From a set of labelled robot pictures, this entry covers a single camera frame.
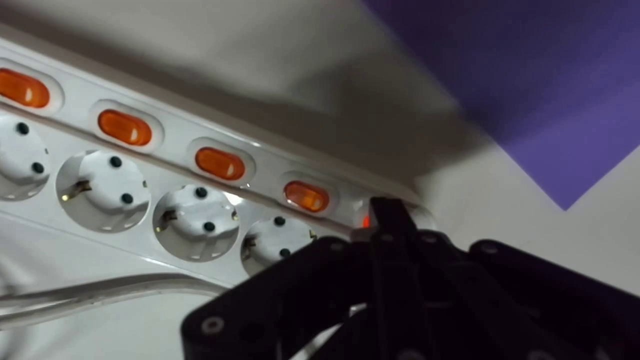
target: socket outlet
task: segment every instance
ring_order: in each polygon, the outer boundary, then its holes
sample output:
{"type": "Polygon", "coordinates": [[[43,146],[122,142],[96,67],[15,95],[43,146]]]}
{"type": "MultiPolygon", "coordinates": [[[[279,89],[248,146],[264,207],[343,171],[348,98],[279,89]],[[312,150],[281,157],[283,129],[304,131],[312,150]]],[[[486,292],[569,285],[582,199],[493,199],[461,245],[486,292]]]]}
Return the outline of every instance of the socket outlet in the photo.
{"type": "Polygon", "coordinates": [[[55,189],[65,213],[96,231],[122,231],[139,223],[149,202],[137,165],[99,150],[67,157],[55,189]]]}
{"type": "Polygon", "coordinates": [[[24,199],[37,193],[50,167],[39,134],[18,115],[0,113],[0,198],[24,199]]]}
{"type": "Polygon", "coordinates": [[[283,216],[259,219],[243,235],[243,267],[248,274],[256,274],[308,245],[313,237],[313,231],[302,219],[283,216]]]}
{"type": "Polygon", "coordinates": [[[231,248],[239,226],[233,205],[222,191],[185,184],[161,196],[154,210],[154,229],[169,253],[205,261],[231,248]]]}

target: black plastic object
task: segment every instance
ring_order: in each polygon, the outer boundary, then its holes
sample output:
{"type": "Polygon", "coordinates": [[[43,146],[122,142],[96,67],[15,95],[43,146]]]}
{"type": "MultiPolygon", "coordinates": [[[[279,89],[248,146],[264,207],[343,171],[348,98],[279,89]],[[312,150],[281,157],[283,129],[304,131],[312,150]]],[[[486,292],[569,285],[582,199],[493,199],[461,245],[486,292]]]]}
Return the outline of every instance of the black plastic object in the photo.
{"type": "Polygon", "coordinates": [[[637,298],[500,241],[461,252],[399,199],[371,217],[192,312],[185,360],[283,360],[335,324],[312,360],[640,358],[637,298]]]}

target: white power strip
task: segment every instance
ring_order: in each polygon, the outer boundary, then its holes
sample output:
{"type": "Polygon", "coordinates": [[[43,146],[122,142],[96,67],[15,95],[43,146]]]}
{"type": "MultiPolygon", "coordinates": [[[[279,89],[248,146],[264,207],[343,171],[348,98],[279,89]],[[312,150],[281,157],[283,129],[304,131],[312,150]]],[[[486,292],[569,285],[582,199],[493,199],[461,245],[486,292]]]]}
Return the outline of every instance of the white power strip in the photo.
{"type": "MultiPolygon", "coordinates": [[[[21,100],[27,102],[15,102],[0,83],[4,94],[0,95],[0,221],[9,239],[5,248],[24,241],[37,264],[47,256],[65,261],[63,257],[98,245],[123,266],[122,269],[118,264],[103,266],[105,271],[98,278],[173,269],[233,285],[315,235],[346,237],[349,227],[362,226],[369,196],[416,199],[409,189],[385,178],[259,131],[242,120],[5,26],[0,26],[2,70],[8,70],[4,79],[15,79],[18,88],[4,86],[21,92],[21,100]],[[46,88],[46,98],[32,106],[32,100],[41,95],[37,86],[46,88]],[[109,109],[142,120],[151,131],[149,140],[123,143],[122,138],[112,138],[99,125],[99,113],[109,109]],[[216,150],[210,156],[231,153],[231,160],[243,165],[239,176],[211,176],[197,164],[202,148],[216,150]],[[300,191],[300,187],[302,196],[287,196],[287,189],[300,191]],[[55,243],[30,235],[47,235],[55,243]]],[[[139,131],[144,128],[136,128],[129,135],[136,138],[139,131]]],[[[67,267],[78,271],[82,257],[67,261],[67,267]]],[[[35,275],[41,282],[26,288],[65,283],[63,275],[55,278],[54,271],[35,275]]],[[[192,307],[185,303],[180,303],[177,318],[192,307]]],[[[172,342],[161,345],[177,345],[173,333],[168,336],[172,342]]]]}
{"type": "Polygon", "coordinates": [[[137,151],[226,186],[276,199],[308,216],[354,227],[359,226],[369,196],[390,193],[408,202],[416,199],[403,186],[375,174],[326,157],[279,135],[259,134],[239,120],[204,109],[157,88],[139,86],[131,77],[103,70],[103,65],[90,64],[88,60],[78,60],[59,47],[39,44],[2,26],[0,70],[8,70],[9,76],[24,76],[35,83],[30,88],[30,95],[35,100],[37,92],[46,92],[41,103],[24,103],[9,95],[0,95],[4,103],[118,143],[122,150],[137,151]],[[105,113],[119,118],[103,125],[105,113]],[[122,125],[129,125],[129,134],[118,138],[122,125]],[[230,176],[211,176],[202,165],[204,157],[200,156],[205,156],[204,150],[214,150],[207,156],[218,156],[216,160],[219,160],[219,153],[231,156],[242,170],[230,176]],[[304,189],[317,189],[326,203],[317,207],[296,203],[292,199],[296,196],[287,196],[287,189],[296,189],[296,184],[304,184],[304,189]]]}

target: cable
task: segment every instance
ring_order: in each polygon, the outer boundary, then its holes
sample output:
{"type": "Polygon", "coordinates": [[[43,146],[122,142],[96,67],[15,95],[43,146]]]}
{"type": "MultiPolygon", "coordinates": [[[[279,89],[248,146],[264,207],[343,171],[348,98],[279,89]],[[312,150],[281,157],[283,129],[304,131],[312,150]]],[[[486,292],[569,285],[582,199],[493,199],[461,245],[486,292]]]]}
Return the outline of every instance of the cable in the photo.
{"type": "Polygon", "coordinates": [[[0,298],[0,307],[37,307],[0,316],[0,331],[149,294],[187,292],[216,295],[224,289],[226,288],[222,285],[182,274],[148,274],[32,292],[21,295],[4,295],[0,298]]]}

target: purple surface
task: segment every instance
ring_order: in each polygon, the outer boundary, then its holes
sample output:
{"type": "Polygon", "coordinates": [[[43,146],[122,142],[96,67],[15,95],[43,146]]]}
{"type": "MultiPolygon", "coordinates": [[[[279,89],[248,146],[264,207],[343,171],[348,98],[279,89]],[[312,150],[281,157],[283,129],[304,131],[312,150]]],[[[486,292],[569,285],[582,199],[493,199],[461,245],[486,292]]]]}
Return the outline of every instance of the purple surface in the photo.
{"type": "Polygon", "coordinates": [[[365,0],[557,205],[640,140],[640,2],[365,0]]]}

